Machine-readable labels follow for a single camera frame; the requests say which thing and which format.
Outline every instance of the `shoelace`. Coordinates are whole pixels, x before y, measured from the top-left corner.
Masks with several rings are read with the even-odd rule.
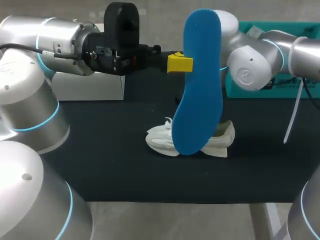
[[[165,117],[166,119],[168,119],[168,121],[165,121],[165,127],[167,128],[167,129],[169,129],[169,137],[171,138],[171,136],[172,136],[172,118],[170,118],[170,117]]]

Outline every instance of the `white strap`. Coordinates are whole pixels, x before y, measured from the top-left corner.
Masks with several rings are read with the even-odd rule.
[[[285,136],[284,136],[284,139],[283,139],[283,143],[284,144],[288,140],[292,125],[294,123],[294,120],[295,120],[295,117],[296,117],[296,114],[297,114],[297,110],[298,110],[298,105],[299,105],[299,102],[300,102],[302,88],[304,86],[304,82],[302,81],[302,78],[300,78],[300,79],[301,79],[301,82],[300,82],[298,94],[296,96],[296,100],[295,100],[295,104],[294,104],[294,108],[293,108],[293,113],[292,113],[292,116],[291,116],[291,119],[290,119],[290,123],[289,123],[288,129],[286,130],[286,133],[285,133]]]

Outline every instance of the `gray floor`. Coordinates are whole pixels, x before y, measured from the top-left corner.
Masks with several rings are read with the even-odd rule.
[[[103,22],[109,0],[0,0],[8,15]],[[140,41],[181,50],[184,22],[198,8],[233,13],[240,21],[319,21],[319,0],[131,0],[140,12]],[[92,202],[95,240],[254,240],[247,204],[194,205]],[[290,204],[278,204],[282,223]]]
[[[248,204],[90,202],[93,240],[255,240]],[[280,222],[291,204],[277,204]]]

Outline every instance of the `blue light ring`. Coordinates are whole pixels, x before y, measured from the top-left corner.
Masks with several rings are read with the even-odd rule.
[[[51,119],[53,119],[55,115],[57,115],[57,113],[59,111],[59,108],[60,108],[60,104],[59,104],[59,101],[57,101],[57,106],[56,106],[56,109],[55,109],[54,113],[47,120],[45,120],[44,122],[42,122],[42,123],[40,123],[40,124],[38,124],[36,126],[29,127],[29,128],[24,128],[24,129],[11,128],[11,130],[13,130],[15,132],[27,132],[27,131],[31,131],[31,130],[40,128],[41,126],[43,126],[46,123],[48,123]]]

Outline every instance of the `teal box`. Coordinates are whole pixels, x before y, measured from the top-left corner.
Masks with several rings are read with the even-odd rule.
[[[239,23],[239,30],[247,33],[253,26],[264,32],[279,30],[297,37],[320,39],[320,24],[317,22],[243,21]],[[295,78],[290,74],[277,74],[261,90],[246,91],[233,81],[228,72],[225,78],[225,89],[228,98],[296,98],[300,81],[300,78]],[[307,79],[306,83],[312,97],[320,98],[320,82]],[[308,98],[305,90],[302,91],[301,97]]]

